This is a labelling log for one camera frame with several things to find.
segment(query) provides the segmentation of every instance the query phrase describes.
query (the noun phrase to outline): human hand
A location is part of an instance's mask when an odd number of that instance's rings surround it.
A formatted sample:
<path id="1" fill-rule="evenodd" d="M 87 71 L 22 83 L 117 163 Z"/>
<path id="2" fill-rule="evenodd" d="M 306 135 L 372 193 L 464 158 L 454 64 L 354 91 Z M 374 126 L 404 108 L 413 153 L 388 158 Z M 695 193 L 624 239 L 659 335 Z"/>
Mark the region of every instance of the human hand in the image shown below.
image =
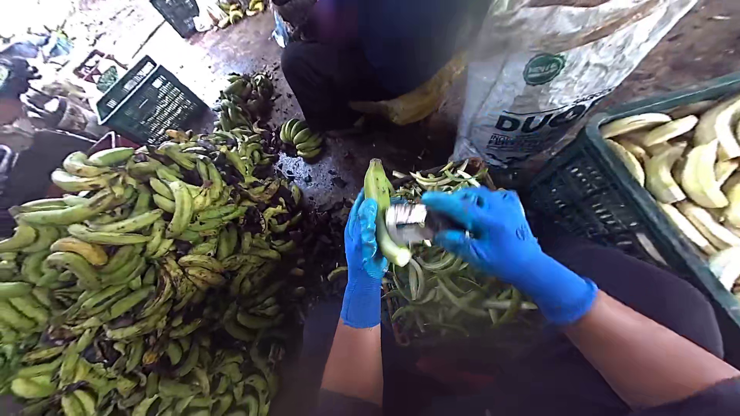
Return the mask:
<path id="1" fill-rule="evenodd" d="M 516 192 L 426 192 L 422 203 L 467 230 L 442 231 L 436 244 L 530 295 L 548 320 L 572 323 L 591 308 L 596 285 L 542 252 Z"/>
<path id="2" fill-rule="evenodd" d="M 365 199 L 361 190 L 344 228 L 347 257 L 347 287 L 340 317 L 353 328 L 372 328 L 380 323 L 380 284 L 388 270 L 388 259 L 375 241 L 377 202 Z"/>

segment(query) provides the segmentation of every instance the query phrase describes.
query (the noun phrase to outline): green plastic crate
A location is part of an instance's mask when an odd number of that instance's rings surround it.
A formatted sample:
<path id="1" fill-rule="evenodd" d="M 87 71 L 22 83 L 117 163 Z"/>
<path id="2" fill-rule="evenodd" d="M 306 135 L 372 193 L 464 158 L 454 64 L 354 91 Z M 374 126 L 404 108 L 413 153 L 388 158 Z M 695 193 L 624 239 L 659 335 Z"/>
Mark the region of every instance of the green plastic crate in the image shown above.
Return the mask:
<path id="1" fill-rule="evenodd" d="M 533 207 L 553 214 L 567 231 L 655 263 L 638 241 L 637 235 L 644 234 L 677 275 L 710 299 L 724 338 L 725 358 L 736 366 L 740 365 L 740 303 L 719 283 L 698 249 L 675 228 L 650 193 L 607 148 L 599 126 L 738 91 L 740 72 L 597 113 L 577 138 L 535 176 L 528 190 Z"/>
<path id="2" fill-rule="evenodd" d="M 100 124 L 138 144 L 160 144 L 165 130 L 187 130 L 208 106 L 149 56 L 118 80 L 95 108 Z"/>

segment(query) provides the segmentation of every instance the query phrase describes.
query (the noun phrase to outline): leg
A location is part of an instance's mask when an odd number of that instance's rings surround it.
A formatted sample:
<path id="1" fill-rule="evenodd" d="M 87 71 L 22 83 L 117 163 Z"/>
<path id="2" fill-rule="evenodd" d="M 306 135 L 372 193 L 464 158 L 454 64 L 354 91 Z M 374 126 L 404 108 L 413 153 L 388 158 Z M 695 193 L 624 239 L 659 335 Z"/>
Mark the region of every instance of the leg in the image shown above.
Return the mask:
<path id="1" fill-rule="evenodd" d="M 542 227 L 534 229 L 550 256 L 629 307 L 723 356 L 722 337 L 711 305 L 689 283 L 618 250 L 565 235 L 556 227 L 547 227 L 544 235 Z M 541 342 L 504 366 L 496 379 L 481 395 L 440 403 L 432 414 L 441 415 L 453 406 L 475 409 L 473 414 L 485 414 L 487 409 L 492 415 L 617 416 L 629 412 L 601 375 L 556 329 L 546 330 Z"/>
<path id="2" fill-rule="evenodd" d="M 359 48 L 293 42 L 280 65 L 313 130 L 352 127 L 361 114 L 349 108 L 350 101 L 391 98 Z"/>

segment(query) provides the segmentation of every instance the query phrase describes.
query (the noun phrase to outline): green logo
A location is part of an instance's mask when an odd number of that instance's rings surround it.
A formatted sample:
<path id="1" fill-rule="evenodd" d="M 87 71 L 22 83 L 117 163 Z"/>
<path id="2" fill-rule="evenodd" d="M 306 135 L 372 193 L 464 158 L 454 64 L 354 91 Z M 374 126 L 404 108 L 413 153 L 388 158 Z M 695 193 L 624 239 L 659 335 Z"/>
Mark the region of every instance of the green logo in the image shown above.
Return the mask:
<path id="1" fill-rule="evenodd" d="M 542 85 L 555 79 L 565 67 L 565 58 L 551 53 L 540 53 L 527 62 L 524 67 L 524 81 L 527 85 Z"/>

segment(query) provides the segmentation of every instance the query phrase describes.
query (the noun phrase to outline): gloved hand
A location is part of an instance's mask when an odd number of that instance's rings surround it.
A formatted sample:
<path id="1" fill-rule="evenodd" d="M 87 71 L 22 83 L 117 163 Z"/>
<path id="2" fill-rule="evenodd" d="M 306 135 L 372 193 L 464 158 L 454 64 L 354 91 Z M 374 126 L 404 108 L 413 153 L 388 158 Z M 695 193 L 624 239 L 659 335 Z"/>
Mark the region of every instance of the gloved hand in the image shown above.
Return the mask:
<path id="1" fill-rule="evenodd" d="M 344 227 L 349 270 L 340 317 L 352 328 L 380 324 L 380 284 L 388 270 L 388 259 L 380 254 L 375 241 L 376 215 L 377 202 L 365 199 L 365 190 L 361 190 Z"/>
<path id="2" fill-rule="evenodd" d="M 596 284 L 542 252 L 514 191 L 462 189 L 426 192 L 422 203 L 470 232 L 445 230 L 434 242 L 470 265 L 530 295 L 543 315 L 564 325 L 580 319 L 596 298 Z"/>

